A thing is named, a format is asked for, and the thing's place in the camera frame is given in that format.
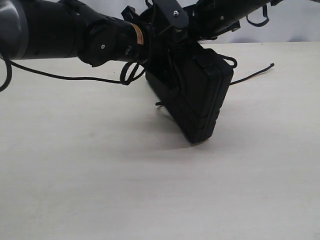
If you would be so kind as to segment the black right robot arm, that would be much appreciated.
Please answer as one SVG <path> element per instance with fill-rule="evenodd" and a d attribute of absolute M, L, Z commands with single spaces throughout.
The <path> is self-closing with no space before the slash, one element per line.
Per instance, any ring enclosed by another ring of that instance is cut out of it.
<path fill-rule="evenodd" d="M 240 20 L 262 8 L 266 12 L 268 0 L 199 0 L 184 7 L 188 14 L 188 36 L 195 41 L 215 40 L 229 31 L 236 31 Z"/>

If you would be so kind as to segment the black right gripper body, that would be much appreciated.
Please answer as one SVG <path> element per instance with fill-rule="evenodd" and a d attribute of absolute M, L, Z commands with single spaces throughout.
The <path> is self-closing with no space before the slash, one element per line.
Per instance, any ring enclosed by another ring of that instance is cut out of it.
<path fill-rule="evenodd" d="M 216 40 L 218 36 L 241 28 L 233 16 L 233 2 L 197 2 L 185 6 L 189 35 L 198 40 Z"/>

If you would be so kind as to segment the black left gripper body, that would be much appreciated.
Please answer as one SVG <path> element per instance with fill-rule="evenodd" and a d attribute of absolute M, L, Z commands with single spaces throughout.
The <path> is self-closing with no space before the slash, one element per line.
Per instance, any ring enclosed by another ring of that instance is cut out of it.
<path fill-rule="evenodd" d="M 136 13 L 136 9 L 127 6 L 121 12 L 126 32 L 121 34 L 121 40 L 125 46 L 124 60 L 126 64 L 121 70 L 122 75 L 128 73 L 135 75 L 140 67 L 143 68 L 140 74 L 152 68 L 153 61 L 166 59 L 170 48 L 179 44 L 187 38 L 187 29 L 177 29 L 168 27 L 159 29 L 155 24 L 156 7 L 148 6 L 141 14 Z"/>

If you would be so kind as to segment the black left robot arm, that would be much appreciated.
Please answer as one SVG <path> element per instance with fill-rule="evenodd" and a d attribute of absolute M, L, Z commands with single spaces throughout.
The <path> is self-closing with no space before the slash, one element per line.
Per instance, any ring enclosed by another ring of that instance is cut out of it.
<path fill-rule="evenodd" d="M 151 71 L 155 60 L 174 64 L 178 53 L 197 41 L 189 16 L 175 0 L 147 2 L 142 13 L 127 6 L 121 17 L 108 16 L 80 0 L 3 0 L 0 3 L 0 56 L 15 60 L 78 58 L 91 67 L 110 61 L 125 65 L 123 84 Z"/>

